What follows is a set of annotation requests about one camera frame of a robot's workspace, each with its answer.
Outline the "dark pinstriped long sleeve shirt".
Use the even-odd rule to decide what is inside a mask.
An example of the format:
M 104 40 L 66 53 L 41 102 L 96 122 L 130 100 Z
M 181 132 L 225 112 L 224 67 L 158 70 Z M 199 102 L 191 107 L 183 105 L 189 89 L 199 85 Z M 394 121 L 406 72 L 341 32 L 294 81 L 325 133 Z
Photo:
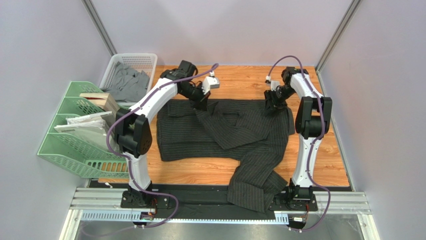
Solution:
M 275 168 L 294 134 L 289 107 L 268 111 L 263 100 L 215 99 L 206 111 L 170 100 L 157 114 L 157 144 L 164 162 L 188 158 L 239 161 L 227 201 L 264 213 L 287 181 Z

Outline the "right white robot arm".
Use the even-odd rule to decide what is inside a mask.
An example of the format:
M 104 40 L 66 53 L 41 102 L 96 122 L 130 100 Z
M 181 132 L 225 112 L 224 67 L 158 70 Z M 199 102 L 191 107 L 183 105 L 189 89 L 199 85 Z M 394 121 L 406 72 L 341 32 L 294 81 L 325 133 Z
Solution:
M 330 129 L 333 101 L 316 89 L 304 69 L 286 67 L 281 77 L 282 84 L 272 80 L 270 75 L 266 76 L 265 83 L 270 88 L 264 92 L 265 108 L 269 112 L 278 111 L 286 107 L 286 101 L 292 95 L 299 97 L 294 123 L 299 136 L 297 163 L 280 199 L 288 209 L 299 210 L 314 201 L 313 171 L 322 139 Z

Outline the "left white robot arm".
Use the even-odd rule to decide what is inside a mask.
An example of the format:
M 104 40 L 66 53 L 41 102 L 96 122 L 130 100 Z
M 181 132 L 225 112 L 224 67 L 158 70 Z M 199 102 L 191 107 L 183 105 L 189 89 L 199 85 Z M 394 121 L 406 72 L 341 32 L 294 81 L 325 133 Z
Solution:
M 110 128 L 119 146 L 118 156 L 126 159 L 129 173 L 128 189 L 122 194 L 122 208 L 147 208 L 154 206 L 157 192 L 152 191 L 147 153 L 153 136 L 151 123 L 162 107 L 176 95 L 187 98 L 197 110 L 207 109 L 212 89 L 220 87 L 215 76 L 215 63 L 210 70 L 199 73 L 197 67 L 182 60 L 177 68 L 165 70 L 155 86 L 129 109 L 120 109 Z

